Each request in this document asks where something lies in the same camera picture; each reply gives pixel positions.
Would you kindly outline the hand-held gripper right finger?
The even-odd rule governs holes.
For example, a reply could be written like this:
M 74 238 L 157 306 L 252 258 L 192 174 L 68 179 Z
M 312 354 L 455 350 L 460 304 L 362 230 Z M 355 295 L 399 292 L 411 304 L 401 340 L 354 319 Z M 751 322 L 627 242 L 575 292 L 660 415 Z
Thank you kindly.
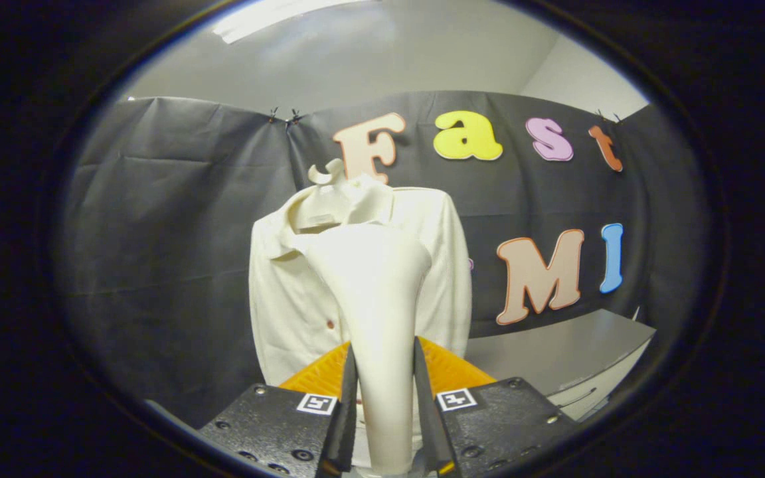
M 493 378 L 426 338 L 414 341 L 414 378 L 425 468 L 437 477 L 513 471 L 577 428 L 524 378 Z

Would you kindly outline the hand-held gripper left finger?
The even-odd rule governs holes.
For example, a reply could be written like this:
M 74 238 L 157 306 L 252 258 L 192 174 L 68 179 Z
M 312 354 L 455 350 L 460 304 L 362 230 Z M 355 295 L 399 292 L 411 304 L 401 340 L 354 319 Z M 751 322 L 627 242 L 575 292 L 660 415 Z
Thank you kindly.
M 346 342 L 279 386 L 253 384 L 199 433 L 288 477 L 340 477 L 352 469 L 357 390 Z

